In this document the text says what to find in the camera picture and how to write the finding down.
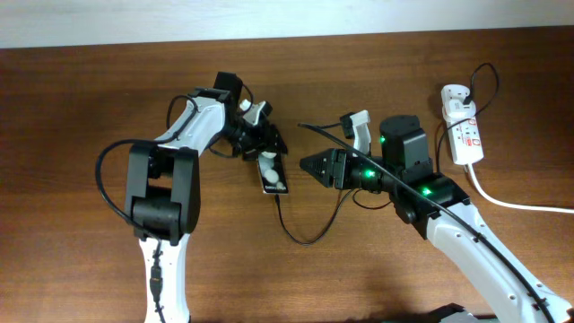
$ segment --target white power strip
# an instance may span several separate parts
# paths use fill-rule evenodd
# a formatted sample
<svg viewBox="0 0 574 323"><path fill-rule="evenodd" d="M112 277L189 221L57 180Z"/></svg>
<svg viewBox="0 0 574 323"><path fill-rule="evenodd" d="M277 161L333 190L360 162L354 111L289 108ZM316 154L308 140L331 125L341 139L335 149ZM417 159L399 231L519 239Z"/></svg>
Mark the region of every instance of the white power strip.
<svg viewBox="0 0 574 323"><path fill-rule="evenodd" d="M483 143L478 133L476 124L476 105L473 101L464 105L463 101L468 95L469 90L464 85L450 84L442 88L440 96L442 97L442 116L450 127L460 120L470 118L461 122L448 130L448 139L450 140L450 149L452 151L453 161L457 165L464 165L465 171L470 174L471 180L476 190L487 200L496 205L516 208L529 211L559 212L574 214L574 210L561 207L517 205L502 202L484 192L478 183L476 174L474 174L473 164L484 158Z"/></svg>
<svg viewBox="0 0 574 323"><path fill-rule="evenodd" d="M483 143L478 133L478 124L474 114L476 105L474 101L463 104L469 90L463 85L450 84L442 88L442 117L450 127L460 120L470 118L448 130L450 150L457 165L466 165L478 162L484 157Z"/></svg>

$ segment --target white wall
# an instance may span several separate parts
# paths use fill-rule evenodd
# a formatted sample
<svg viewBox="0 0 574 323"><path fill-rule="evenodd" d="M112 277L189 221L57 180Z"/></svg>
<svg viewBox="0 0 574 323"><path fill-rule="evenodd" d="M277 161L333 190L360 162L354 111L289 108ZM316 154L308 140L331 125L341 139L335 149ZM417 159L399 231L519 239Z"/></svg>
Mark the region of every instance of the white wall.
<svg viewBox="0 0 574 323"><path fill-rule="evenodd" d="M0 48L565 24L573 0L0 0Z"/></svg>

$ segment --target electrical outlet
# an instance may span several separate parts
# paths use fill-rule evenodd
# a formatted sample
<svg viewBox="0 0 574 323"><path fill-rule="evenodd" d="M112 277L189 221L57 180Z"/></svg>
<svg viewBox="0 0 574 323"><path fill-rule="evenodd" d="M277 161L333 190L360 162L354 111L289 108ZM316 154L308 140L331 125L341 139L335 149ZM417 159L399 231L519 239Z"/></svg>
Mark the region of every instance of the electrical outlet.
<svg viewBox="0 0 574 323"><path fill-rule="evenodd" d="M484 158L483 143L476 123L476 104L471 101L463 104L469 90L464 85L450 84L442 88L442 116L450 127L456 122L469 118L448 130L448 140L457 165L475 163Z"/></svg>

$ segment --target wire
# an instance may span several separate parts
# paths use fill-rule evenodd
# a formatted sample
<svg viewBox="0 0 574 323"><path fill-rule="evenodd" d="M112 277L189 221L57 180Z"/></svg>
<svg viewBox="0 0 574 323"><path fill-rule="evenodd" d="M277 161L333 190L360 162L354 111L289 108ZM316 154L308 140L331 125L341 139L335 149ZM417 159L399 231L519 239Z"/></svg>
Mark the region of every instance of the wire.
<svg viewBox="0 0 574 323"><path fill-rule="evenodd" d="M183 122L181 127L178 130L176 130L170 138L163 139L163 140L145 140L145 139L119 140L113 144L110 144L108 147L104 148L104 150L102 150L100 155L98 156L98 160L96 161L96 169L95 169L96 185L97 185L98 190L101 194L101 197L108 204L109 208L111 208L112 211L114 211L117 215L119 215L119 217L124 219L124 221L126 221L128 224L130 224L131 226L133 226L137 230L143 232L145 235L149 236L150 238L156 239L158 241L158 246L156 247L155 251L153 252L153 256L155 258L157 258L158 265L159 265L159 256L161 254L161 238L158 235L156 235L155 233L153 233L153 232L149 231L148 229L146 229L145 227L143 227L141 224L132 220L132 218L129 215L124 213L124 211L122 211L119 207L117 207L117 205L111 200L108 193L106 192L106 189L104 188L104 183L101 179L101 165L104 162L104 158L106 157L106 155L110 151L112 151L113 149L119 147L120 145L123 145L123 144L156 144L156 145L157 144L166 144L166 143L169 143L172 140L178 138L179 134L181 134L181 132L186 128L187 124L189 124L189 121L191 121L191 119L196 115L196 113L198 111L197 103L193 98L191 98L187 95L178 95L178 96L174 97L171 100L170 106L168 107L168 118L167 118L168 129L170 128L171 109L173 108L174 103L178 99L181 99L184 97L192 102L192 104L194 106L194 110L191 112L189 117L187 117L187 119ZM160 306L159 299L155 302L155 307L156 307L156 311L158 312L158 314L160 316L161 323L165 323L165 319L164 319L163 313L161 311L162 306Z"/></svg>
<svg viewBox="0 0 574 323"><path fill-rule="evenodd" d="M150 269L150 291L152 292L153 302L155 303L155 312L160 316L160 322L165 323L163 307L160 305L161 289L163 288L163 277L161 276L160 266L160 256L162 253L153 255L153 266Z"/></svg>
<svg viewBox="0 0 574 323"><path fill-rule="evenodd" d="M232 159L232 158L237 158L237 157L238 157L238 156L233 156L233 155L226 155L225 153L221 153L221 152L219 152L219 151L216 151L216 150L213 149L212 147L209 147L208 149L209 149L209 151L210 151L212 154L214 154L214 155L216 155L216 156L218 156L218 157L228 158L228 159Z"/></svg>
<svg viewBox="0 0 574 323"><path fill-rule="evenodd" d="M470 173L470 177L473 180L474 187L484 198L493 202L495 205L506 206L511 208L516 208L519 210L528 210L528 211L545 211L545 212L559 212L559 213L566 213L566 214L574 214L574 210L567 209L567 208L560 208L560 207L548 207L548 206L531 206L531 205L516 205L512 203L501 202L494 197L489 196L486 192L483 191L480 184L478 184L478 179L476 179L476 175L474 174L474 168L472 164L466 165L468 168L468 172Z"/></svg>
<svg viewBox="0 0 574 323"><path fill-rule="evenodd" d="M333 124L333 125L317 126L317 127L318 127L318 128L321 128L321 129L328 129L328 128L332 128L332 127L339 127L339 126L341 126L341 125L342 125L341 122L337 122L337 123L335 123L335 124Z"/></svg>
<svg viewBox="0 0 574 323"><path fill-rule="evenodd" d="M246 109L245 111L242 111L240 113L238 113L240 116L244 116L246 113L248 113L251 108L253 108L253 102L255 102L255 95L253 95L253 92L249 89L248 86L246 86L243 81L241 81L241 83L243 84L243 87L245 88L245 91L248 92L249 94L249 100L251 101L251 104L249 104L249 108Z"/></svg>
<svg viewBox="0 0 574 323"><path fill-rule="evenodd" d="M481 112L483 112L486 108L488 108L488 107L491 105L492 101L494 100L494 98L496 98L496 96L497 96L498 93L499 93L500 79L499 79L499 74L498 74L498 72L496 71L496 68L494 68L494 65L491 64L491 63L482 63L482 64L480 64L478 67L476 67L476 69L474 70L473 74L471 75L471 78L470 78L470 92L469 92L469 94L468 94L468 96L466 97L465 100L467 100L468 98L471 98L471 99L472 99L472 98L474 97L474 78L476 77L476 73L477 73L478 71L480 71L480 70L481 70L483 67L485 67L485 66L488 66L488 67L492 70L492 73L494 74L494 79L496 80L496 89L494 89L494 94L491 96L491 99L488 100L488 102L486 102L486 104L483 105L482 108L478 109L478 111L476 111L476 113L474 113L474 115L473 115L472 117L466 118L466 119L462 119L462 120L460 120L460 121L458 121L458 122L456 122L456 123L450 125L450 126L447 127L447 128L445 129L445 131L442 133L442 136L441 136L440 139L439 139L439 144L437 145L437 153L436 153L436 155L437 155L437 172L440 172L440 146L441 146L442 141L444 140L445 136L447 135L448 130L450 130L450 129L453 128L453 127L456 127L456 126L460 125L461 123L463 123L463 122L465 122L465 121L470 120L471 118L478 117L478 115L481 114Z"/></svg>
<svg viewBox="0 0 574 323"><path fill-rule="evenodd" d="M510 272L512 272L512 274L518 279L518 281L520 283L522 283L524 285L524 287L526 288L526 290L530 293L530 295L535 299L536 305L538 305L538 307L540 308L540 310L543 312L544 316L546 317L546 319L548 320L548 322L550 323L554 323L554 319L552 318L552 315L550 314L550 311L548 311L548 308L546 307L546 304L544 303L544 301L540 298L540 296L538 295L538 293L535 291L535 289L532 287L532 285L530 285L530 283L525 279L525 277L520 273L520 271L518 271L518 269L516 267L514 267L514 265L512 265L512 263L510 263L510 261L504 257L504 255L502 255L502 253L500 253L500 251L498 251L496 249L496 247L494 247L486 238L484 238L484 236L482 236L481 233L479 233L477 230L475 230L472 226L470 226L468 223L466 223L463 219L461 219L458 215L454 214L452 211L448 210L446 207L440 205L439 203L429 199L428 197L422 195L421 193L417 192L414 188L411 188L408 184L404 183L401 179L399 179L397 176L393 175L390 171L388 171L386 168L382 167L381 165L379 165L378 163L376 163L375 161L373 161L371 158L369 158L369 156L367 156L366 154L362 153L361 151L353 148L352 146L348 145L347 143L345 143L344 141L342 141L341 139L337 138L334 135L329 134L327 131L320 129L318 127L309 125L309 124L304 124L304 123L299 123L298 124L299 127L304 127L306 129L309 129L311 131L314 131L326 138L328 138L329 140L333 141L336 144L339 144L340 146L342 146L344 149L346 149L347 151L350 151L354 154L356 154L357 156L361 157L361 159L363 159L364 161L366 161L367 163L371 164L374 168L382 171L383 173L385 173L385 175L389 176L398 186L400 186L401 188L403 188L404 190L406 190L407 192L413 194L414 196L416 196L417 198L421 199L422 201L427 202L428 204L436 207L437 209L439 209L441 212L443 212L444 214L450 216L453 220L455 220L458 224L460 224L465 230L469 231L471 234L474 235L474 238L477 241L480 241L481 243L484 244L484 246L486 246L486 248L488 250L490 250L494 256L496 256L496 258L498 258L500 260L500 262L502 262L502 264L504 264L504 266L506 266Z"/></svg>
<svg viewBox="0 0 574 323"><path fill-rule="evenodd" d="M361 203L357 202L355 196L357 195L357 193L359 193L359 192L361 192L361 191L363 191L363 190L364 190L364 189L361 189L361 188L360 188L360 189L357 189L357 190L352 194L352 201L353 201L358 207L362 207L362 208L367 209L367 210L380 210L380 209L382 209L382 208L385 208L387 205L391 204L391 202L389 201L388 203L383 204L383 205L381 205L381 206L366 206L366 205L362 205Z"/></svg>
<svg viewBox="0 0 574 323"><path fill-rule="evenodd" d="M343 202L347 199L347 197L349 197L349 195L353 192L352 189L350 189L344 196L343 198L341 198L341 201L339 201L339 203L337 204L337 207L335 209L335 211L333 212L333 215L331 216L331 219L329 220L329 222L326 224L325 228L323 229L322 232L320 232L318 234L318 236L313 240L313 241L309 241L309 242L303 242L300 240L297 240L297 238L293 237L293 235L289 232L289 230L287 230L287 228L285 227L285 223L283 222L283 215L281 214L281 201L279 198L278 194L275 194L275 203L277 204L277 212L279 213L279 222L281 222L281 227L283 228L283 230L285 231L285 233L287 233L287 235L289 236L289 238L291 238L291 240L293 240L295 243L301 245L301 246L305 246L305 247L309 247L314 245L315 243L319 242L321 239L323 239L323 237L325 237L326 233L329 231L329 229L331 229L331 226L333 225L333 222L335 221L335 218L337 217L337 215L339 214L339 211L341 210L341 206L343 205Z"/></svg>
<svg viewBox="0 0 574 323"><path fill-rule="evenodd" d="M168 116L166 117L166 120L165 120L166 129L170 129L170 127L171 127L171 124L170 124L171 110L173 109L173 106L175 105L176 101L179 99L191 100L192 102L194 102L195 109L197 111L197 104L189 95L185 95L185 94L176 95L175 97L173 97L173 99L171 99L170 105L168 106Z"/></svg>

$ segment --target black cable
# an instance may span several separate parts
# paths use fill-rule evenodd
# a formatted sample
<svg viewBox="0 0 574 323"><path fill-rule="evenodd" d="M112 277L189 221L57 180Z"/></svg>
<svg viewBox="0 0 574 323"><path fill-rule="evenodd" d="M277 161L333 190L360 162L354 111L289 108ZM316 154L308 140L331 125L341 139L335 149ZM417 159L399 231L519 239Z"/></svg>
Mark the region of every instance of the black cable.
<svg viewBox="0 0 574 323"><path fill-rule="evenodd" d="M218 156L218 157L222 157L222 158L228 158L228 159L232 159L232 158L237 158L238 156L233 156L233 155L226 155L225 153L221 153L219 151L216 151L215 149L213 149L212 147L207 148L209 149L209 151Z"/></svg>
<svg viewBox="0 0 574 323"><path fill-rule="evenodd" d="M124 219L124 221L126 221L128 224L135 227L137 230L142 231L145 235L149 236L150 238L156 239L158 241L158 246L156 247L155 251L153 252L153 257L154 257L155 261L154 261L154 266L152 267L152 277L154 277L154 269L157 269L156 267L159 267L159 262L160 262L159 258L161 255L161 238L158 235L156 235L155 233L144 228L141 224L132 220L129 217L129 215L124 213L124 211L122 211L119 207L117 207L117 205L111 200L108 193L106 192L106 189L104 188L104 184L103 184L103 181L101 179L101 165L104 162L104 158L106 157L106 155L110 151L112 151L113 149L117 148L118 146L120 146L122 144L156 144L157 145L157 144L166 144L166 143L169 143L169 142L173 141L174 139L178 138L179 134L181 134L181 132L186 128L187 124L189 124L189 121L191 121L191 119L196 115L197 110L198 110L197 103L193 98L186 96L186 95L178 95L178 96L174 97L171 100L170 107L168 108L168 120L167 120L168 128L170 128L170 112L171 112L171 109L173 108L173 104L175 103L175 101L177 101L178 99L183 98L183 97L187 98L188 100L190 100L192 102L192 104L194 105L194 110L191 112L189 117L187 117L187 119L183 122L181 127L178 130L176 130L173 133L173 135L171 135L170 138L163 139L163 140L145 140L145 139L119 140L113 144L110 144L108 147L104 148L104 150L102 150L100 155L98 156L98 160L96 161L96 169L95 169L96 185L97 185L98 190L101 194L101 197L108 204L109 208L111 208L112 211L114 211L117 215L119 215L119 217ZM161 268L159 267L159 269L160 269L159 278L161 278ZM162 307L160 306L160 302L159 302L159 297L160 297L159 295L161 294L161 283L154 285L154 283L152 282L152 279L151 279L150 287L152 288L153 286L154 287L159 286L159 291L157 289L153 290L157 293L157 301L155 302L155 306L156 306L156 311L160 315L161 322L165 323L165 319L163 318L163 313L161 311Z"/></svg>
<svg viewBox="0 0 574 323"><path fill-rule="evenodd" d="M167 129L170 129L170 127L171 127L171 124L170 124L171 110L173 109L173 106L175 105L176 101L179 99L191 100L194 103L194 107L197 111L197 104L193 100L192 97L190 97L189 95L185 95L185 94L176 95L175 97L173 97L173 99L171 99L170 105L168 106L168 116L166 117L166 120L165 120L165 126Z"/></svg>
<svg viewBox="0 0 574 323"><path fill-rule="evenodd" d="M317 127L318 127L318 128L321 128L321 129L329 129L329 128L332 128L332 127L339 127L339 126L341 126L341 125L342 125L341 122L337 122L337 123L335 123L335 124L333 124L333 125L317 126Z"/></svg>
<svg viewBox="0 0 574 323"><path fill-rule="evenodd" d="M482 63L480 64L478 67L476 67L476 69L474 70L473 74L471 75L470 78L470 92L468 93L468 96L466 96L465 98L465 102L467 102L467 100L472 100L474 97L474 78L476 77L476 73L478 71L481 70L481 68L483 68L484 66L488 66L491 70L492 73L494 74L494 78L496 80L496 89L494 90L494 94L491 96L491 99L488 100L488 102L486 102L486 104L484 104L484 106L480 109L478 109L478 111L476 111L476 113L474 113L474 115L472 116L472 118L474 117L478 117L478 115L483 112L486 108L488 108L492 101L494 100L494 98L496 97L496 95L499 93L499 88L500 88L500 79L499 79L499 74L496 72L496 68L494 68L494 65L492 65L491 63ZM450 125L449 127L447 127L445 129L445 131L442 133L442 136L439 139L439 144L437 144L437 153L436 153L436 159L437 159L437 172L440 172L440 146L442 144L442 141L444 140L445 136L448 133L448 130L450 130L452 127L456 127L458 125L460 125L461 123L470 120L471 118L466 118L466 119L462 119L452 125Z"/></svg>
<svg viewBox="0 0 574 323"><path fill-rule="evenodd" d="M448 210L446 207L438 204L437 202L435 202L435 201L429 199L428 197L422 195L421 193L417 192L414 188L411 188L408 184L404 183L401 179L399 179L397 176L393 175L390 171L388 171L387 169L385 169L384 167L382 167L381 165L379 165L378 163L373 161L371 158L369 158L369 156L367 156L366 154L362 153L361 151L353 148L352 146L348 145L347 143L345 143L341 139L337 138L336 136L331 135L327 131L320 129L318 127L309 125L309 124L299 123L298 126L304 127L304 128L309 129L311 131L314 131L314 132L328 138L329 140L333 141L334 143L339 144L340 146L342 146L347 151L350 151L350 152L356 154L357 156L361 157L361 159L363 159L367 163L371 164L374 168L385 173L385 175L389 176L396 184L398 184L400 187L402 187L407 192L413 194L417 198L427 202L428 204L439 209L444 214L450 216L453 220L455 220L458 224L460 224L465 230L467 230L471 234L473 234L475 240L482 242L484 244L484 246L486 246L486 248L488 250L490 250L494 254L494 256L496 256L496 258L498 258L504 264L504 266L506 266L512 272L512 274L518 279L518 281L520 281L520 283L522 283L524 285L526 290L535 299L536 305L538 305L538 307L543 312L546 319L548 319L548 322L554 323L554 319L552 318L550 311L548 311L548 308L546 307L544 300L542 300L540 298L540 296L538 296L538 293L530 285L530 283L525 279L525 277L514 267L514 265L512 265L512 263L510 263L510 261L506 257L504 257L504 255L502 255L502 253L500 253L500 251L498 251L494 246L492 246L492 244L486 238L484 238L484 236L482 236L481 233L479 233L477 230L475 230L473 227L471 227L468 223L466 223L458 215L454 214L452 211Z"/></svg>
<svg viewBox="0 0 574 323"><path fill-rule="evenodd" d="M347 197L349 197L349 195L353 192L352 189L350 189L344 196L343 198L341 198L341 201L339 201L339 203L337 204L337 208L335 209L335 211L333 212L333 215L331 216L331 219L329 220L329 222L326 224L325 228L323 229L322 232L320 232L318 234L318 236L313 240L313 241L309 241L309 242L303 242L303 241L299 241L297 240L297 238L293 237L293 235L289 232L289 230L287 230L287 228L285 227L285 223L283 222L283 215L281 214L281 201L279 198L278 194L275 194L275 203L277 204L277 212L279 213L279 222L281 222L281 227L283 228L283 230L285 231L285 233L287 233L287 235L289 236L289 238L291 238L291 240L293 240L295 243L301 245L301 246L312 246L315 243L319 242L321 239L323 239L323 237L325 237L326 233L329 231L329 229L331 229L331 226L333 225L333 222L335 221L335 218L337 217L337 215L339 214L339 210L341 210L341 206L343 205L343 202L347 199Z"/></svg>
<svg viewBox="0 0 574 323"><path fill-rule="evenodd" d="M249 94L249 100L251 101L251 104L249 104L248 109L239 113L240 116L244 116L246 113L248 113L251 110L251 108L253 108L253 102L255 102L255 95L253 95L253 92L244 83L243 83L243 87L245 88L245 91L247 91Z"/></svg>
<svg viewBox="0 0 574 323"><path fill-rule="evenodd" d="M391 202L389 201L388 203L383 204L383 205L380 205L380 206L366 206L366 205L362 205L361 203L357 202L357 199L356 199L356 197L355 197L355 196L357 195L357 193L361 192L362 190L364 190L364 189L357 189L357 190L352 194L352 201L353 201L358 207L362 207L362 208L367 209L367 210L380 210L380 209L382 209L382 208L385 208L387 205L391 204Z"/></svg>

